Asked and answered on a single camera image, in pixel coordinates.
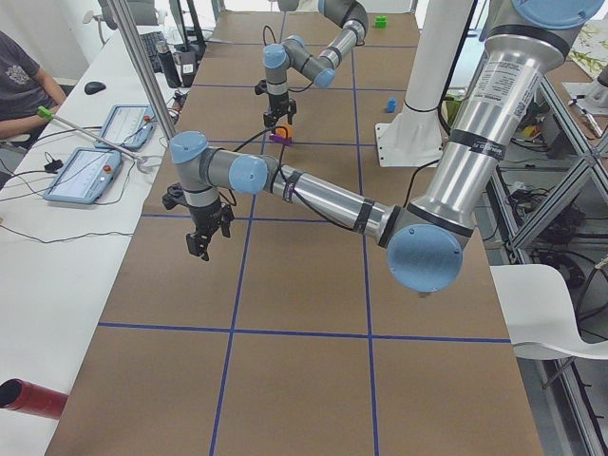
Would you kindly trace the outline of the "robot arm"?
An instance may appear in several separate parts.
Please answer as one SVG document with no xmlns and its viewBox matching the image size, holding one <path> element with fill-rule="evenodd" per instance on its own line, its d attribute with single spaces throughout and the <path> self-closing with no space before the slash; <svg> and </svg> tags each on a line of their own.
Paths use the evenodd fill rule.
<svg viewBox="0 0 608 456">
<path fill-rule="evenodd" d="M 269 192 L 308 207 L 340 228 L 373 237 L 388 255 L 402 285 L 432 293 L 449 286 L 463 264 L 474 230 L 473 208 L 504 158 L 505 150 L 543 76 L 562 65 L 598 1 L 496 1 L 488 14 L 486 62 L 453 126 L 440 125 L 449 67 L 466 37 L 471 1 L 432 1 L 416 51 L 402 111 L 376 126 L 384 167 L 437 161 L 424 194 L 388 207 L 321 180 L 270 156 L 211 146 L 196 131 L 169 144 L 180 180 L 163 196 L 166 208 L 187 208 L 195 230 L 190 254 L 207 257 L 214 233 L 227 232 L 231 207 L 221 189 Z"/>
<path fill-rule="evenodd" d="M 290 35 L 280 43 L 272 43 L 262 51 L 265 78 L 255 86 L 255 93 L 268 96 L 269 107 L 263 113 L 263 122 L 273 129 L 286 116 L 293 122 L 296 102 L 289 94 L 288 70 L 294 69 L 315 86 L 331 85 L 335 72 L 348 53 L 365 44 L 369 29 L 369 16 L 362 4 L 352 0 L 328 0 L 317 3 L 318 11 L 340 28 L 340 32 L 318 55 L 309 52 L 305 41 Z"/>
</svg>

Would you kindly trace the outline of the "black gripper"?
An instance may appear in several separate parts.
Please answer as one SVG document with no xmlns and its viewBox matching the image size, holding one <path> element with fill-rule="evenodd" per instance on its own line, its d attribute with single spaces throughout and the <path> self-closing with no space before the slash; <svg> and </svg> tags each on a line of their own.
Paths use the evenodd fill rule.
<svg viewBox="0 0 608 456">
<path fill-rule="evenodd" d="M 293 123 L 296 102 L 289 96 L 287 82 L 272 84 L 262 79 L 254 87 L 254 91 L 256 95 L 266 93 L 269 98 L 269 108 L 263 114 L 265 126 L 275 126 L 283 116 L 287 116 L 288 124 Z"/>
<path fill-rule="evenodd" d="M 193 206 L 187 202 L 186 195 L 179 183 L 172 184 L 162 196 L 162 204 L 167 210 L 172 210 L 177 205 L 189 210 L 195 231 L 185 236 L 188 252 L 208 261 L 208 246 L 215 232 L 220 229 L 225 238 L 231 236 L 230 225 L 235 219 L 232 206 L 221 202 L 219 197 L 215 197 L 208 205 Z"/>
</svg>

